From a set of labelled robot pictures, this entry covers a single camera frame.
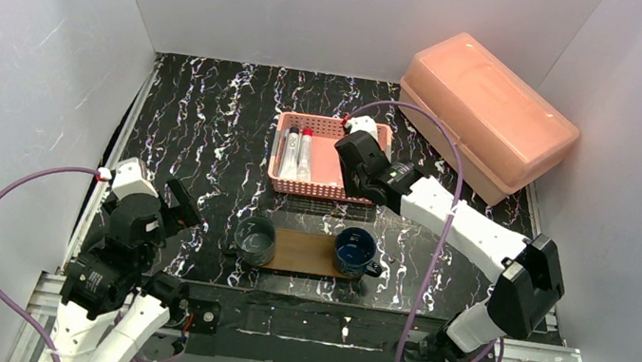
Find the pink plastic basket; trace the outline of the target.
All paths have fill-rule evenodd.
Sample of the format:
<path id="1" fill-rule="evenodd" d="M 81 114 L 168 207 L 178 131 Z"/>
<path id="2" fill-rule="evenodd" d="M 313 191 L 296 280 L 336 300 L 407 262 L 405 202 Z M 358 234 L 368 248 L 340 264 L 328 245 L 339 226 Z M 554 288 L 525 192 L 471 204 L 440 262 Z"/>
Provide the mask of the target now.
<path id="1" fill-rule="evenodd" d="M 343 187 L 339 158 L 334 148 L 335 143 L 345 135 L 341 122 L 339 118 L 297 112 L 285 111 L 279 115 L 267 167 L 267 175 L 275 192 L 371 204 L 370 200 L 348 196 Z M 278 176 L 280 163 L 283 161 L 285 137 L 292 127 L 312 130 L 311 181 L 289 180 Z"/>

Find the grey green mug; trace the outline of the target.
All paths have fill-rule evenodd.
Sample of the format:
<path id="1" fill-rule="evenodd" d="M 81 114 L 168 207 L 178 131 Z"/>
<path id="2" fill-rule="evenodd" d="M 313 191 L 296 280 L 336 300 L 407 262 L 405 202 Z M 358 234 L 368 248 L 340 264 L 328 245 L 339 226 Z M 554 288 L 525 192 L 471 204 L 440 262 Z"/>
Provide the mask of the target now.
<path id="1" fill-rule="evenodd" d="M 252 267 L 269 264 L 275 255 L 276 229 L 266 217 L 250 216 L 240 219 L 233 240 L 223 253 L 226 257 L 238 257 Z"/>

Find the dark blue mug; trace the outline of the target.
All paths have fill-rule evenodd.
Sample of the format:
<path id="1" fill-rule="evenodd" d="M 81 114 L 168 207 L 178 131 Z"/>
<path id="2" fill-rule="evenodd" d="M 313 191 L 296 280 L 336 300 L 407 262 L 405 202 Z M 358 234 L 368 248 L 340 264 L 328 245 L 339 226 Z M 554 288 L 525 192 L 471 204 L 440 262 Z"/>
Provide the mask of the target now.
<path id="1" fill-rule="evenodd" d="M 335 237 L 333 265 L 341 275 L 380 277 L 384 268 L 375 261 L 377 244 L 363 228 L 346 228 Z"/>

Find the brown wooden oval tray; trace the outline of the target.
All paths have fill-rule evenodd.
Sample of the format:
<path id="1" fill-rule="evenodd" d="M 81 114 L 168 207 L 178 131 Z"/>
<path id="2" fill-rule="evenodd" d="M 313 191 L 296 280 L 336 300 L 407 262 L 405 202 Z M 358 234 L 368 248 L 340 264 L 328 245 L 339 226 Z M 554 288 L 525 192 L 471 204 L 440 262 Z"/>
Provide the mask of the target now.
<path id="1" fill-rule="evenodd" d="M 335 236 L 276 229 L 274 257 L 263 269 L 308 276 L 346 278 L 336 270 Z"/>

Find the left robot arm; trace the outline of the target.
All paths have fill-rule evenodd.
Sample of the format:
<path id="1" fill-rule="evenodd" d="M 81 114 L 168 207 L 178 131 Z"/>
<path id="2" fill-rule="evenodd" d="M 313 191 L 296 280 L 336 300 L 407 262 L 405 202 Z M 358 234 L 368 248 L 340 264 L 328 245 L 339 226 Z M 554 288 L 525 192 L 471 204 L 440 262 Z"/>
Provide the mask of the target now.
<path id="1" fill-rule="evenodd" d="M 152 268 L 157 249 L 179 231 L 200 225 L 196 202 L 179 179 L 166 183 L 169 205 L 136 165 L 113 172 L 104 242 L 68 263 L 51 344 L 37 362 L 131 362 L 159 328 L 180 325 L 189 287 Z"/>

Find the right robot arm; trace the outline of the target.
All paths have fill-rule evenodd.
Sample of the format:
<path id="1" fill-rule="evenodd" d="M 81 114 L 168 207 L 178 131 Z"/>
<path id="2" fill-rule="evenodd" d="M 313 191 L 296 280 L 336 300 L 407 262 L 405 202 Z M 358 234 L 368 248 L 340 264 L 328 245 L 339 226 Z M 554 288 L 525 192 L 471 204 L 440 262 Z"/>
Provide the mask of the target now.
<path id="1" fill-rule="evenodd" d="M 391 162 L 375 138 L 349 133 L 335 144 L 346 192 L 421 224 L 493 283 L 486 299 L 410 346 L 420 361 L 456 362 L 500 337 L 525 340 L 562 298 L 557 245 L 510 231 L 455 198 L 411 162 Z"/>

